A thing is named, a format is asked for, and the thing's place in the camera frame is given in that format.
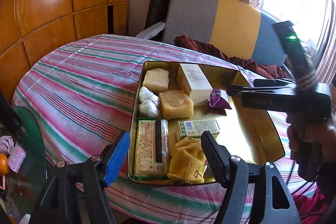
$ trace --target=wooden cabinet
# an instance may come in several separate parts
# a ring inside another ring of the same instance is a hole
[[[128,29],[128,0],[0,0],[0,89],[8,100],[24,73],[66,43],[108,32],[113,5],[115,34]]]

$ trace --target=blue gripper pad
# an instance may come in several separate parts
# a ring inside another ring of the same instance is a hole
[[[104,177],[104,187],[109,187],[112,182],[115,182],[120,171],[121,165],[127,155],[130,145],[130,135],[128,132],[120,133],[112,146],[117,143],[110,159],[106,164],[106,173]]]

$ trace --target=yellow cloth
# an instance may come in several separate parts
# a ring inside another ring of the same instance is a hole
[[[203,183],[205,155],[201,140],[185,138],[175,144],[170,155],[168,178],[192,183]]]
[[[218,0],[210,44],[228,57],[250,59],[257,41],[260,11],[239,0]]]

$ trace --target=yellow upholstery panel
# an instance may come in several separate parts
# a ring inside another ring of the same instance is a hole
[[[218,0],[210,44],[228,57],[251,58],[257,41],[260,11],[239,0]]]

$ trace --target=small carton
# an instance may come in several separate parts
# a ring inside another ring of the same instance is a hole
[[[176,77],[180,90],[194,102],[194,106],[205,105],[212,87],[197,64],[180,64]]]
[[[219,133],[218,123],[215,119],[196,120],[196,121],[178,121],[178,130],[176,131],[176,142],[183,138],[200,138],[204,131],[210,131],[211,135],[216,137]]]

